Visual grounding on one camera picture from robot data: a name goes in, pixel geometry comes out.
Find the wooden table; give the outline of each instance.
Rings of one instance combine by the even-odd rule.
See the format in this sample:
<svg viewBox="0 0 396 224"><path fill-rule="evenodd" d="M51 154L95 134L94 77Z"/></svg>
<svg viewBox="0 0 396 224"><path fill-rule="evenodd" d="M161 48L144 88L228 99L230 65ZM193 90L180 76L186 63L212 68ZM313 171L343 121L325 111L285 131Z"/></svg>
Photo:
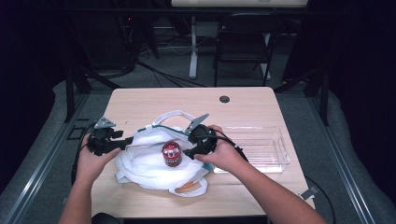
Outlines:
<svg viewBox="0 0 396 224"><path fill-rule="evenodd" d="M222 103L220 96L230 97ZM274 92L270 88L184 88L184 89L118 89L113 91L105 117L116 122L116 130L131 136L158 116L182 110L195 117L209 113L205 125L218 124L227 130L277 127L282 132L290 164L282 173L268 174L294 193L308 189L290 135ZM173 118L165 125L187 127L189 122ZM207 193L195 198L181 198L168 191L141 189L133 183L118 184L113 161L95 181L92 188L92 214L108 213L114 217L233 217L265 215L244 185L230 174L208 174Z"/></svg>

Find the soda can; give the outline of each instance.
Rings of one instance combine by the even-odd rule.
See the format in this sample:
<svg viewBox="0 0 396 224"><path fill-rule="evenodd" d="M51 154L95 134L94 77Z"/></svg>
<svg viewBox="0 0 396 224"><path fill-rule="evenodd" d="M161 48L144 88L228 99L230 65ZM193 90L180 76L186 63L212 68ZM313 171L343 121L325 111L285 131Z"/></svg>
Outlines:
<svg viewBox="0 0 396 224"><path fill-rule="evenodd" d="M178 166L181 163L181 150L176 142L167 142L163 145L163 159L170 167Z"/></svg>

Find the black curtain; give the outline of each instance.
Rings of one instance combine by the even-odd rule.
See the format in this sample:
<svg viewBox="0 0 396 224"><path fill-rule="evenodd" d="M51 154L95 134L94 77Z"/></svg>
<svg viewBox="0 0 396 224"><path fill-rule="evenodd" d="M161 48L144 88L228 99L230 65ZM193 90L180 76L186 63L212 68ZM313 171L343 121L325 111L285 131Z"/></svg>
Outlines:
<svg viewBox="0 0 396 224"><path fill-rule="evenodd" d="M396 204L396 6L363 8L331 71L352 145L374 182Z"/></svg>
<svg viewBox="0 0 396 224"><path fill-rule="evenodd" d="M54 21L47 20L37 2L0 4L3 191L50 114L55 99L52 88L64 80L68 65L64 50L70 45L54 38L64 35L54 32Z"/></svg>

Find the white plastic bag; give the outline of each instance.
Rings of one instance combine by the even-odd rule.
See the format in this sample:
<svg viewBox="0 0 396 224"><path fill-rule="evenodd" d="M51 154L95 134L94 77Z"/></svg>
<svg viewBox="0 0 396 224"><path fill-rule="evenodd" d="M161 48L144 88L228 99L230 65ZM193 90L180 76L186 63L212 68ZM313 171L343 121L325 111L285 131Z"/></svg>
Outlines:
<svg viewBox="0 0 396 224"><path fill-rule="evenodd" d="M116 178L119 183L134 182L145 189L166 189L181 197L195 197L206 193L207 182L204 176L213 169L211 164L192 160L184 153L181 153L181 164L176 167L169 167L164 162L162 148L166 142L177 142L182 150L193 147L182 129L161 125L164 120L173 116L195 119L183 111L171 111L134 133L132 144L116 158L119 168ZM196 182L200 183L200 188L187 193L176 192L177 189Z"/></svg>

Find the person's right hand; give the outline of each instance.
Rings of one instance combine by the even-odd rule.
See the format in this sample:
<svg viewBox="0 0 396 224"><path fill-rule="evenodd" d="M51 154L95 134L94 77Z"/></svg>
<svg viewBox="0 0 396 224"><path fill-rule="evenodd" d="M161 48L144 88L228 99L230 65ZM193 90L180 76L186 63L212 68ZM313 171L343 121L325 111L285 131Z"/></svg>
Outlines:
<svg viewBox="0 0 396 224"><path fill-rule="evenodd" d="M222 129L217 125L210 125L208 128L222 132ZM215 132L217 136L224 137L221 133ZM245 161L235 148L228 142L218 139L217 147L212 154L202 155L196 154L194 158L198 161L212 163L221 170L232 173L233 170Z"/></svg>
<svg viewBox="0 0 396 224"><path fill-rule="evenodd" d="M95 181L95 179L102 173L105 165L120 153L120 149L116 148L106 155L96 156L91 153L87 147L88 138L89 134L85 135L82 141L82 145L84 147L81 149L78 156L76 182L83 181L93 183L93 181Z"/></svg>

